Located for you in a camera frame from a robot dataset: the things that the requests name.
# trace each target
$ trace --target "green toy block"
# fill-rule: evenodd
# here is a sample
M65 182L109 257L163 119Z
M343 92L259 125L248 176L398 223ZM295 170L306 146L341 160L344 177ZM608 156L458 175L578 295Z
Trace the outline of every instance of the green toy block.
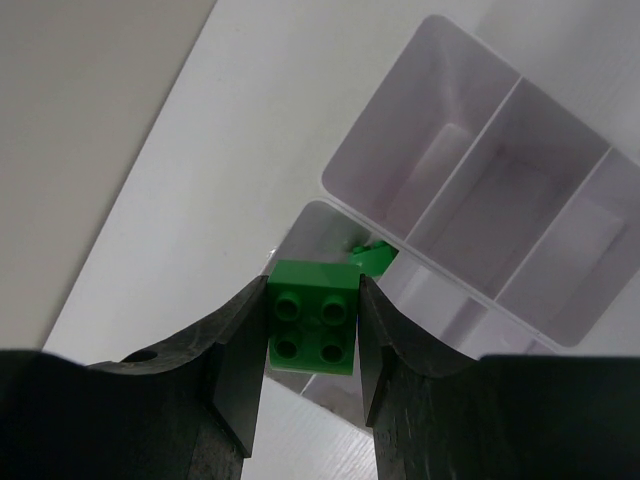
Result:
M398 250L380 240L372 247L355 247L349 255L349 263L358 265L365 275L378 277L389 268L397 254Z
M280 260L267 281L274 369L351 375L360 269Z

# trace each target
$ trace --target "divided container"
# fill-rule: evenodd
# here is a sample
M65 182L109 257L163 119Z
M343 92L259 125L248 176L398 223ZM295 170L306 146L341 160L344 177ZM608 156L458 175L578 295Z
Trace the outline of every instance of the divided container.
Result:
M400 249L387 296L472 356L570 352L640 269L638 166L443 17L322 184Z

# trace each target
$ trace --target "green lego brick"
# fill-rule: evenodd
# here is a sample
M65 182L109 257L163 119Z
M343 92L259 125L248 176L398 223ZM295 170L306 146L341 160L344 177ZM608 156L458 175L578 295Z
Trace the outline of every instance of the green lego brick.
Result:
M280 260L267 282L274 369L351 375L360 269Z
M365 275L378 277L389 268L397 254L398 250L380 240L372 247L355 247L349 255L349 263L358 265Z

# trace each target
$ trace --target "green object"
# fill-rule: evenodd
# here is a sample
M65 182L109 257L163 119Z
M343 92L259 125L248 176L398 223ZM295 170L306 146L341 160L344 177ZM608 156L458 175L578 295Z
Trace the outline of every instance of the green object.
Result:
M365 275L378 277L389 268L397 254L398 250L380 240L371 247L355 247L349 255L349 263L359 266Z
M280 260L267 281L274 369L351 375L360 269Z

